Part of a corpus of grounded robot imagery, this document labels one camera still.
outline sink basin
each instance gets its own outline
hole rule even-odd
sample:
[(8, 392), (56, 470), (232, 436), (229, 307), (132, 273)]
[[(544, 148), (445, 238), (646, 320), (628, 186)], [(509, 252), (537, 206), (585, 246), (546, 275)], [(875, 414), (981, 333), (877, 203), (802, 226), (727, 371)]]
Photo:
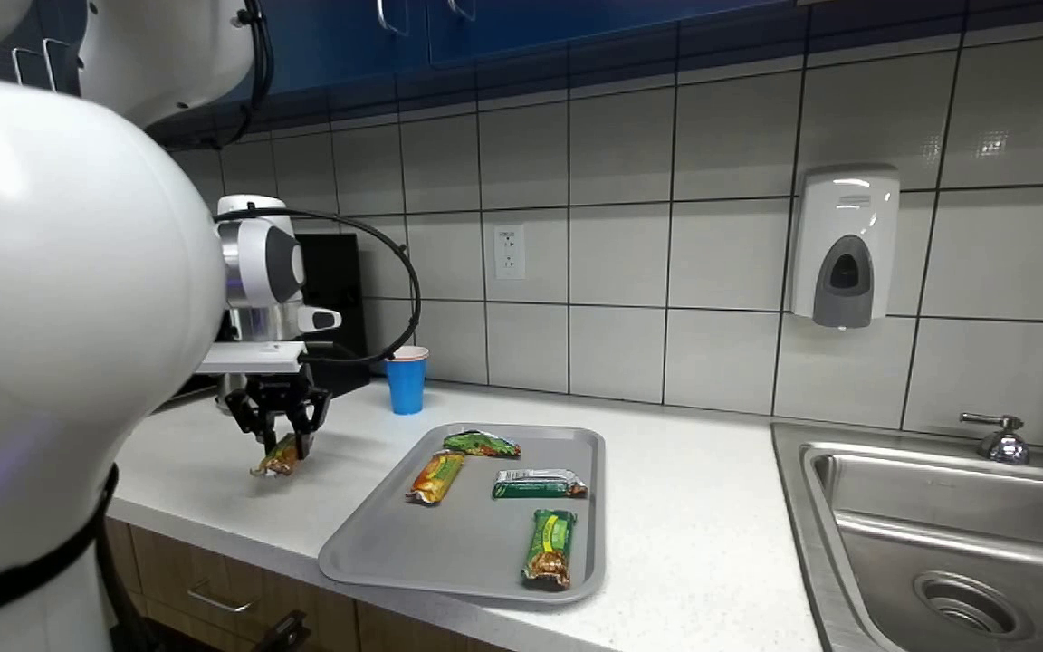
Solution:
[(1043, 647), (1043, 468), (777, 427), (826, 647)]

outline white countertop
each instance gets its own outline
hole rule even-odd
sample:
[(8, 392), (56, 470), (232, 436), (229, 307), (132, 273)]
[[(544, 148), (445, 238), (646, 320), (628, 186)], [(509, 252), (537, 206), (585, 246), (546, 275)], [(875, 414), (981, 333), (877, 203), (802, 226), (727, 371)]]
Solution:
[[(562, 612), (331, 583), (318, 546), (403, 454), (454, 420), (573, 425), (605, 439), (605, 583)], [(818, 647), (772, 430), (683, 409), (433, 389), (417, 418), (369, 384), (331, 406), (296, 478), (250, 478), (263, 447), (194, 401), (138, 425), (112, 517), (353, 593), (504, 647)]]

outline soap dispenser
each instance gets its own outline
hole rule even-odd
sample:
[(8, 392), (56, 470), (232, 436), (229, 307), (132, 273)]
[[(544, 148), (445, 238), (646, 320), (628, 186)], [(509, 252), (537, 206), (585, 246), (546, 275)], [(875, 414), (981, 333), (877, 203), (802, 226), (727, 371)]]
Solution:
[(895, 222), (895, 169), (807, 173), (798, 226), (794, 315), (838, 331), (864, 331), (883, 320)]

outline wall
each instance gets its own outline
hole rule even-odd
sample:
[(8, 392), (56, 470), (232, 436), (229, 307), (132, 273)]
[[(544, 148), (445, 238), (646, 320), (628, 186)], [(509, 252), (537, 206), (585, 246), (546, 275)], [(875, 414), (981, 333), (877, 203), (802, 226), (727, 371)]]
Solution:
[[(206, 197), (368, 219), (425, 275), (433, 373), (798, 420), (1043, 442), (1043, 22), (556, 87), (182, 152)], [(803, 169), (891, 162), (891, 320), (791, 320)], [(524, 280), (500, 275), (500, 228)], [(406, 281), (368, 249), (369, 337)]]

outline cable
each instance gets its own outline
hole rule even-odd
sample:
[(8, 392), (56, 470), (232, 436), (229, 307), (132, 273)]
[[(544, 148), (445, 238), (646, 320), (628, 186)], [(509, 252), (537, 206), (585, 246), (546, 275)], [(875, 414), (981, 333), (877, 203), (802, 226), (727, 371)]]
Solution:
[(250, 206), (250, 210), (219, 212), (213, 222), (224, 226), (224, 222), (254, 222), (254, 219), (271, 219), (271, 212), (348, 226), (354, 232), (375, 237), (382, 246), (389, 246), (398, 257), (398, 263), (411, 275), (411, 301), (413, 301), (406, 331), (389, 347), (382, 347), (369, 359), (326, 359), (326, 367), (359, 367), (359, 362), (361, 367), (382, 367), (384, 359), (392, 359), (417, 333), (417, 321), (422, 321), (422, 280), (417, 280), (413, 261), (406, 257), (406, 246), (392, 244), (384, 232), (369, 228), (368, 222), (341, 219), (341, 212), (318, 212), (318, 210), (295, 210), (295, 206)]
[(254, 31), (254, 98), (242, 105), (242, 118), (229, 141), (240, 141), (259, 123), (271, 93), (271, 76), (277, 76), (277, 51), (264, 28), (263, 0), (242, 0), (242, 12), (236, 14), (236, 22)]

